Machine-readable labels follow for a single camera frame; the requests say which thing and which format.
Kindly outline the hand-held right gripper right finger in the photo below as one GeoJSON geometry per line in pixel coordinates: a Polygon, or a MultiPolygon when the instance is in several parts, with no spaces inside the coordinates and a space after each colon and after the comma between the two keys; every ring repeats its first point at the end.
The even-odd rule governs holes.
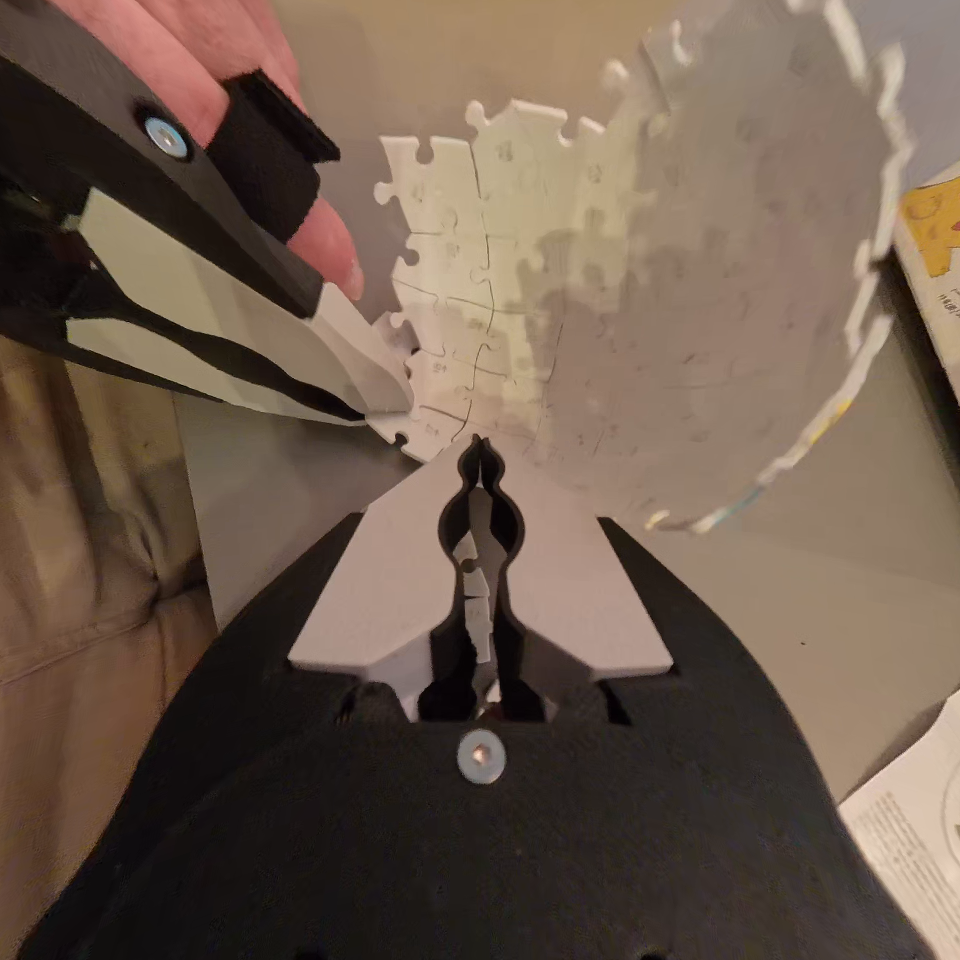
{"type": "Polygon", "coordinates": [[[480,479],[506,553],[492,637],[504,718],[544,721],[596,684],[669,673],[674,658],[590,505],[490,438],[480,479]]]}

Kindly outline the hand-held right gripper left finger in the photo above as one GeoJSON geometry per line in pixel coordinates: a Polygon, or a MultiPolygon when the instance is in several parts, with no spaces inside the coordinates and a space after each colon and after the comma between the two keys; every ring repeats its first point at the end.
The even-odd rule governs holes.
{"type": "Polygon", "coordinates": [[[453,681],[474,702],[474,644],[454,549],[470,532],[478,439],[463,437],[372,501],[318,595],[292,666],[388,686],[413,721],[453,681]]]}

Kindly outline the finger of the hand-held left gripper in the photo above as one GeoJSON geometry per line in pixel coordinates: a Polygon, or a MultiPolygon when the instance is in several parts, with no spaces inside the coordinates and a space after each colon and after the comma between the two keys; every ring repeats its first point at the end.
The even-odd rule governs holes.
{"type": "Polygon", "coordinates": [[[182,345],[162,333],[119,318],[68,318],[67,342],[174,387],[274,416],[338,426],[365,417],[315,384],[231,341],[200,335],[182,345]]]}
{"type": "Polygon", "coordinates": [[[297,318],[97,189],[78,219],[96,267],[68,319],[114,318],[183,346],[201,335],[256,352],[289,375],[340,398],[364,418],[408,413],[402,361],[333,284],[297,318]]]}

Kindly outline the partly built white puzzle ball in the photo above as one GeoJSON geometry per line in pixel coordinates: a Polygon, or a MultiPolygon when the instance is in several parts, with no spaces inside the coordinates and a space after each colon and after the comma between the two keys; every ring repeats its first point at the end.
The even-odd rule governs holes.
{"type": "Polygon", "coordinates": [[[700,536],[856,399],[911,145],[902,49],[846,2],[686,2],[605,123],[470,102],[467,139],[380,137],[414,262],[376,324],[414,406],[368,423],[428,462],[464,435],[640,539],[700,536]]]}

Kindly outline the blue cartoon puzzle box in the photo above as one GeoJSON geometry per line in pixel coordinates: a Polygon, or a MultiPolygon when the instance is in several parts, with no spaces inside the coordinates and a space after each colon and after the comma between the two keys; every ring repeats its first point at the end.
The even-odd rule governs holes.
{"type": "Polygon", "coordinates": [[[959,394],[959,163],[900,200],[894,248],[918,313],[959,394]]]}

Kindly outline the person's left hand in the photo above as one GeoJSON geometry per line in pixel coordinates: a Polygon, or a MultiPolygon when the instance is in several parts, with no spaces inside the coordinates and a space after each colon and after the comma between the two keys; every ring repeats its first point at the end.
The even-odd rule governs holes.
{"type": "Polygon", "coordinates": [[[302,112],[296,59],[268,2],[59,1],[203,149],[230,108],[225,82],[258,68],[302,112]]]}

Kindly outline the folded paper instruction leaflet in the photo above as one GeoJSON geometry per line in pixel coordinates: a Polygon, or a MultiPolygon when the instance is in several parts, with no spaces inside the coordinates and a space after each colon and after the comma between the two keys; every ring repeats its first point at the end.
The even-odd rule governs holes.
{"type": "Polygon", "coordinates": [[[959,957],[959,694],[839,814],[936,958],[959,957]]]}

